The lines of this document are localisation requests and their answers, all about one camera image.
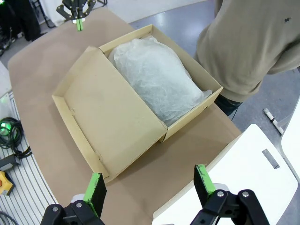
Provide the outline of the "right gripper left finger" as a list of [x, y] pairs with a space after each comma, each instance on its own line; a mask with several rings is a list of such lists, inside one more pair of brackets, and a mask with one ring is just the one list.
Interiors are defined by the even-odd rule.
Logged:
[[103, 225], [101, 213], [106, 196], [103, 175], [93, 173], [82, 200], [71, 202], [67, 207], [49, 205], [43, 215], [42, 225]]

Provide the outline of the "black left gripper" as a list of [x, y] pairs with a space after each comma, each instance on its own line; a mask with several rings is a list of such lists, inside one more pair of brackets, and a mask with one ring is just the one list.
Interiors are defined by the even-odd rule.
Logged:
[[90, 14], [95, 4], [95, 0], [68, 0], [67, 4], [59, 5], [56, 11], [66, 21], [75, 23], [77, 31], [82, 31], [83, 20]]

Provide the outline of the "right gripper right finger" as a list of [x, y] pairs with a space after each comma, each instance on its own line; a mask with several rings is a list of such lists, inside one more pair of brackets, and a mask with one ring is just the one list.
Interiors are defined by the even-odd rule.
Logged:
[[221, 218], [230, 218], [235, 225], [269, 224], [252, 190], [244, 189], [235, 195], [216, 189], [205, 165], [195, 165], [193, 182], [202, 205], [192, 221], [193, 225], [216, 225]]

